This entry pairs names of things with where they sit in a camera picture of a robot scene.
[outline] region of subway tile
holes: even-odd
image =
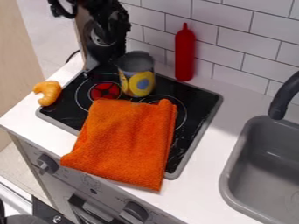
[[[275,96],[278,89],[282,86],[281,82],[277,82],[274,80],[271,80],[267,89],[267,95],[269,96]],[[291,103],[298,104],[299,105],[299,94],[296,94],[291,101]]]
[[[225,49],[220,46],[197,42],[197,58],[208,60],[226,67],[240,69],[243,53]]]
[[[206,0],[206,1],[208,1],[208,2],[214,2],[214,3],[221,3],[221,0]]]
[[[216,44],[218,26],[205,24],[195,20],[166,15],[166,31],[177,34],[183,29],[183,24],[187,23],[189,29],[194,31],[198,40]]]
[[[154,46],[160,46],[162,48],[174,51],[175,50],[175,35],[153,30],[147,27],[144,29],[144,42]]]
[[[165,29],[165,15],[162,12],[147,10],[129,4],[122,4],[128,11],[129,21],[138,25],[146,25],[161,31]]]
[[[133,39],[127,39],[127,51],[144,51],[149,53],[156,61],[165,64],[166,51],[162,48],[147,45],[143,42],[139,42]]]
[[[299,45],[282,43],[277,60],[299,67]]]
[[[223,0],[223,4],[287,17],[292,0]]]
[[[220,28],[218,45],[274,60],[280,41]]]
[[[180,17],[191,17],[191,0],[142,0],[143,7]]]
[[[175,53],[167,51],[167,65],[175,67]],[[195,77],[212,78],[212,63],[201,59],[195,59]]]
[[[290,14],[291,18],[299,19],[299,0],[295,0]]]
[[[143,27],[139,24],[132,24],[131,32],[128,32],[127,37],[143,41]]]
[[[221,25],[247,32],[253,13],[235,7],[193,0],[192,18],[206,23]]]
[[[268,80],[228,67],[215,65],[213,79],[264,94]]]
[[[120,0],[121,3],[125,4],[134,4],[140,6],[140,1],[141,0]]]
[[[289,18],[255,12],[250,32],[299,44],[299,21]]]
[[[270,80],[285,82],[292,74],[298,71],[298,68],[272,60],[246,55],[242,70]]]

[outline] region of sink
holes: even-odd
[[[225,202],[263,223],[299,223],[299,125],[249,120],[219,180]]]

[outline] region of orange cloth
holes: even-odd
[[[106,179],[161,189],[177,106],[99,99],[61,164]]]

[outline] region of faucet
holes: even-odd
[[[272,100],[268,115],[274,120],[281,120],[288,109],[289,102],[299,92],[299,72],[293,74],[278,90]]]

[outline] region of croissant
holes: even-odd
[[[62,88],[55,80],[42,81],[36,84],[33,88],[35,94],[43,93],[44,97],[38,100],[41,106],[50,106],[59,97]]]

